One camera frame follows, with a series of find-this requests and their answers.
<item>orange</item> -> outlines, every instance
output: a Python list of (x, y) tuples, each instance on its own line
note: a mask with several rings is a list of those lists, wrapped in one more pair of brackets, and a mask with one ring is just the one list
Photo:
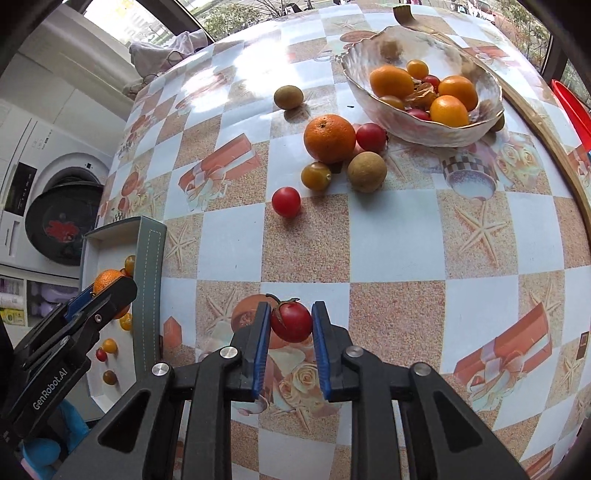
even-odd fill
[[(95, 282), (92, 286), (92, 294), (98, 295), (102, 292), (105, 288), (111, 285), (114, 281), (118, 280), (120, 277), (124, 275), (119, 270), (114, 270), (110, 268), (108, 270), (102, 271), (99, 273), (96, 278)], [(118, 319), (125, 315), (129, 310), (129, 305), (127, 305), (123, 310), (121, 310), (114, 318)]]
[(417, 80), (423, 80), (429, 75), (429, 67), (422, 60), (411, 60), (407, 63), (407, 72)]
[(394, 95), (406, 98), (414, 91), (413, 78), (394, 65), (382, 65), (369, 74), (369, 84), (376, 97)]
[(436, 98), (429, 109), (431, 120), (448, 127), (463, 127), (470, 123), (468, 110), (460, 100), (451, 95)]
[(351, 158), (355, 149), (355, 129), (338, 115), (313, 118), (304, 130), (304, 146), (313, 159), (336, 163)]
[(451, 95), (460, 100), (466, 110), (473, 111), (478, 105), (478, 94), (474, 84), (461, 75), (451, 75), (439, 84), (439, 95)]

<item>washing machine door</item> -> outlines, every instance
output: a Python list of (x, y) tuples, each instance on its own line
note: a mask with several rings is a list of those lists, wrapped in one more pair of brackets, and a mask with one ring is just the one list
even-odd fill
[(80, 265), (82, 240), (95, 227), (102, 192), (101, 185), (77, 181), (39, 195), (25, 216), (31, 245), (56, 263)]

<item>red cherry tomato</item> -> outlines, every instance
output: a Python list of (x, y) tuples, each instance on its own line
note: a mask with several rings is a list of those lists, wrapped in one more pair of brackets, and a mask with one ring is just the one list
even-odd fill
[(357, 143), (368, 152), (380, 153), (386, 148), (386, 130), (376, 124), (363, 124), (357, 130)]
[(271, 328), (277, 336), (289, 343), (300, 343), (312, 333), (312, 315), (308, 309), (298, 302), (299, 299), (281, 301), (271, 294), (267, 294), (277, 301), (271, 314)]
[(106, 362), (107, 361), (107, 353), (102, 348), (96, 349), (95, 356), (99, 362)]
[(427, 75), (424, 79), (424, 82), (430, 83), (431, 85), (433, 85), (433, 88), (435, 88), (435, 93), (438, 93), (439, 91), (439, 84), (441, 83), (441, 80), (439, 80), (437, 77), (435, 77), (435, 75)]
[(410, 110), (407, 111), (407, 113), (409, 115), (417, 117), (419, 120), (431, 121), (431, 115), (429, 115), (427, 112), (424, 112), (423, 110), (420, 110), (418, 108), (411, 108)]
[(295, 188), (282, 187), (271, 198), (273, 210), (285, 218), (293, 218), (300, 213), (301, 198)]

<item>red object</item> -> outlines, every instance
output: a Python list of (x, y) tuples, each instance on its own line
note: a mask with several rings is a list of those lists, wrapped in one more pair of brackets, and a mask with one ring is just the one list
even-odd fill
[(441, 80), (435, 77), (435, 75), (427, 75), (423, 81), (433, 85), (433, 88), (435, 88), (435, 93), (439, 91), (439, 84), (441, 83)]
[(271, 314), (271, 328), (280, 339), (289, 343), (303, 342), (312, 333), (312, 315), (297, 300), (279, 301)]
[(491, 370), (487, 364), (497, 365), (502, 372), (519, 358), (518, 374), (527, 374), (552, 354), (552, 338), (544, 305), (538, 303), (516, 324), (489, 343), (462, 358), (454, 376), (467, 387), (483, 384)]
[(164, 322), (164, 348), (176, 348), (183, 343), (183, 327), (174, 317), (168, 317)]
[(121, 187), (121, 196), (127, 197), (127, 195), (133, 192), (138, 186), (138, 180), (139, 173), (137, 173), (136, 171), (131, 172), (125, 180), (123, 187)]
[(380, 153), (386, 148), (386, 130), (376, 124), (363, 124), (356, 133), (357, 143), (368, 152)]
[(572, 92), (558, 80), (552, 80), (552, 91), (573, 123), (585, 150), (591, 151), (591, 117)]
[(426, 120), (428, 122), (431, 121), (431, 115), (429, 115), (427, 112), (423, 112), (421, 109), (411, 108), (407, 111), (407, 113), (418, 118), (419, 120)]
[(49, 226), (45, 227), (45, 233), (61, 244), (69, 244), (75, 239), (79, 231), (79, 228), (73, 222), (62, 223), (58, 220), (50, 220)]
[(301, 198), (293, 187), (281, 187), (271, 198), (273, 210), (285, 218), (293, 218), (300, 213)]
[(554, 454), (554, 447), (548, 450), (542, 455), (536, 462), (532, 463), (525, 471), (531, 480), (538, 480), (544, 475), (549, 469), (552, 462), (552, 455)]
[(102, 348), (96, 349), (95, 356), (99, 362), (106, 362), (107, 361), (107, 353)]

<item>cherry tomato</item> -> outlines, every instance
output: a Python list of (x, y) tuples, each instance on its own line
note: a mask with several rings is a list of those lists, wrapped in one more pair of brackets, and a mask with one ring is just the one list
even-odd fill
[(330, 185), (332, 175), (330, 169), (321, 162), (314, 162), (301, 171), (301, 182), (310, 190), (320, 192)]
[(103, 342), (102, 349), (107, 353), (115, 354), (117, 353), (117, 343), (112, 338), (107, 338)]
[(425, 78), (423, 78), (423, 81), (433, 85), (433, 88), (435, 88), (435, 93), (439, 91), (439, 84), (441, 83), (441, 80), (435, 77), (435, 75), (427, 75)]
[(130, 313), (126, 313), (125, 315), (123, 315), (120, 319), (119, 319), (119, 325), (121, 326), (121, 328), (123, 328), (123, 330), (125, 330), (126, 332), (129, 332), (131, 330), (131, 325), (132, 325), (132, 316)]
[(412, 78), (421, 80), (429, 75), (429, 67), (422, 60), (411, 60), (407, 63), (407, 72)]
[(271, 328), (277, 336), (289, 343), (300, 343), (312, 333), (312, 315), (298, 302), (299, 299), (281, 301), (270, 293), (268, 297), (277, 301), (271, 313)]
[(388, 105), (397, 108), (398, 110), (404, 110), (403, 101), (400, 98), (395, 97), (394, 95), (386, 95), (384, 97), (380, 97), (379, 99), (383, 102), (386, 102)]
[(99, 362), (106, 362), (107, 361), (107, 354), (106, 352), (98, 347), (95, 352), (95, 357)]
[(128, 277), (134, 276), (135, 271), (135, 255), (130, 255), (125, 259), (125, 271)]
[(300, 194), (295, 188), (281, 187), (273, 194), (271, 205), (273, 205), (273, 210), (282, 217), (293, 218), (300, 213)]
[(407, 113), (409, 115), (417, 117), (419, 120), (431, 121), (431, 116), (427, 112), (424, 112), (421, 109), (411, 108), (409, 111), (407, 111)]
[(379, 153), (386, 148), (386, 130), (376, 124), (363, 124), (357, 130), (357, 143), (368, 152)]
[(112, 370), (107, 370), (103, 373), (103, 382), (107, 385), (115, 385), (117, 383), (117, 375)]

